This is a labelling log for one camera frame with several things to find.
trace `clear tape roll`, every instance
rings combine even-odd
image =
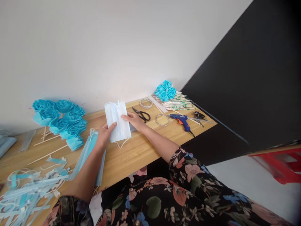
[[[143,101],[148,101],[148,102],[150,102],[151,104],[150,104],[149,106],[144,106],[144,105],[142,104]],[[150,99],[145,98],[145,99],[142,99],[142,100],[140,101],[140,106],[143,107],[143,108],[151,108],[152,105],[153,105],[153,102],[152,102]]]
[[[165,125],[162,125],[162,124],[160,124],[160,123],[158,123],[158,121],[157,121],[157,117],[158,116],[160,116],[160,115],[162,115],[162,116],[165,116],[166,118],[167,118],[167,120],[168,120],[168,123],[167,124],[165,124]],[[168,116],[166,116],[166,115],[163,115],[163,114],[158,114],[157,116],[156,116],[156,123],[159,125],[159,126],[167,126],[168,124],[169,124],[169,117]]]

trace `black floral fabric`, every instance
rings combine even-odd
[[[97,225],[291,225],[226,187],[182,148],[171,158],[169,172],[170,179],[136,176],[103,210]],[[72,196],[61,197],[44,223],[52,225],[94,225],[88,203]]]

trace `red stool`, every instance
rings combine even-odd
[[[280,184],[301,183],[301,175],[295,173],[295,172],[301,172],[301,156],[298,154],[298,152],[301,153],[301,148],[250,155],[250,157],[259,156],[266,163],[272,166],[274,170],[264,166],[257,158],[254,158],[259,164],[261,164],[265,169],[267,169]],[[276,158],[276,155],[280,155],[280,154],[287,154],[293,157],[297,161],[296,162],[280,161]]]

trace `wooden table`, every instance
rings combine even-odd
[[[182,145],[193,138],[193,136],[190,133],[184,131],[184,127],[182,125],[179,125],[178,121],[175,119],[170,119],[170,123],[168,126],[165,127],[159,126],[156,123],[155,118],[158,114],[160,114],[160,112],[155,105],[153,105],[149,109],[145,109],[140,106],[140,100],[136,100],[127,103],[126,107],[128,111],[133,111],[132,107],[134,107],[138,110],[147,112],[150,115],[151,120],[148,121],[146,124],[149,127],[156,130],[162,136],[167,137],[168,139],[174,141],[178,145]],[[188,117],[193,117],[194,111],[195,110],[182,110],[180,111],[180,113],[185,114]],[[175,114],[175,113],[173,111],[168,111],[166,115],[168,114]],[[207,115],[206,118],[209,121],[213,121]],[[81,134],[84,141],[87,140],[87,137],[90,133],[90,128],[97,129],[99,126],[106,123],[107,121],[104,110],[89,115],[85,115],[84,119],[88,121],[87,130]],[[187,122],[191,128],[191,131],[194,133],[195,136],[201,134],[202,132],[216,125],[216,124],[202,122],[203,125],[205,126],[203,128],[200,125],[190,120],[188,120]],[[35,137],[33,137],[32,139],[32,143],[29,149],[23,153],[18,153],[18,150],[21,147],[24,134],[16,137],[18,141],[0,159],[0,183],[6,183],[7,177],[15,170],[19,170],[21,168],[29,168],[32,170],[41,171],[40,167],[45,169],[53,165],[53,163],[46,162],[47,158],[44,158],[28,166],[28,164],[33,162],[34,160],[66,145],[66,140],[61,140],[60,137],[57,137],[45,143],[34,146],[34,144],[37,144],[42,141],[41,134],[43,133],[44,133],[44,128],[38,129]],[[45,139],[49,139],[52,137],[54,137],[54,135],[48,135]],[[59,150],[58,152],[52,154],[51,156],[53,158],[65,157],[68,161],[68,164],[66,165],[65,168],[70,167],[71,169],[74,169],[79,159],[79,156],[81,154],[82,148],[75,152],[71,152],[69,147],[65,147]],[[123,178],[127,177],[133,172],[155,161],[159,157],[160,155],[157,153],[157,151],[152,146],[152,144],[147,140],[147,138],[143,134],[141,134],[138,131],[132,132],[132,137],[123,145],[121,149],[119,149],[116,144],[110,143],[107,147],[107,153],[105,157],[102,184],[98,190],[101,191],[104,188],[117,183],[118,181],[122,180]],[[62,192],[67,187],[68,183],[69,183],[68,181],[64,183],[64,185],[60,189],[60,192]],[[0,192],[0,195],[3,195],[7,190],[8,188],[5,186]],[[53,206],[56,202],[57,199],[53,199],[49,202],[49,204],[52,204]],[[33,225],[42,225],[44,220],[48,216],[50,210],[51,209],[43,210],[41,214],[37,217]]]

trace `forearm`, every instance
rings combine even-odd
[[[70,182],[64,195],[76,196],[90,202],[104,151],[103,147],[94,147],[75,179]]]
[[[151,142],[151,144],[156,148],[159,155],[169,163],[171,157],[179,148],[179,145],[174,143],[173,141],[163,137],[158,134],[152,128],[145,125],[141,132],[147,137],[147,139]]]

